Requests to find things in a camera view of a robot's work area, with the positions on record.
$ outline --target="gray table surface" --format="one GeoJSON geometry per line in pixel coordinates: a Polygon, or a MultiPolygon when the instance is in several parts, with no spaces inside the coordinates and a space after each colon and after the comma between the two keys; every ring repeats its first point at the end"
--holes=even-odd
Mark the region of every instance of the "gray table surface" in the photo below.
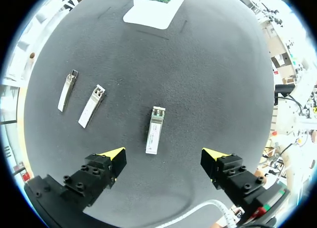
{"type": "MultiPolygon", "coordinates": [[[[236,153],[254,171],[268,138],[273,76],[263,34],[239,0],[185,0],[170,27],[124,23],[132,0],[83,0],[58,25],[34,67],[25,140],[35,175],[77,171],[90,153],[126,147],[127,165],[85,213],[126,228],[153,226],[208,200],[232,203],[200,166],[203,147],[236,153]],[[68,107],[66,75],[79,71],[68,107]],[[93,89],[107,96],[86,129],[93,89]],[[166,108],[157,155],[145,154],[152,107],[166,108]]],[[[206,228],[206,207],[174,228],[206,228]]]]}

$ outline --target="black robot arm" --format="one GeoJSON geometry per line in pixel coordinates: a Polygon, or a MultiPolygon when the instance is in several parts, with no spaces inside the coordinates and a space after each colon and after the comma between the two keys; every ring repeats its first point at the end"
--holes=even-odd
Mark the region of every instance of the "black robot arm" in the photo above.
{"type": "Polygon", "coordinates": [[[264,178],[249,172],[242,161],[235,154],[225,155],[204,148],[201,166],[213,185],[217,189],[223,189],[230,200],[245,211],[238,225],[267,224],[285,202],[290,191],[277,183],[265,189],[264,178]]]}

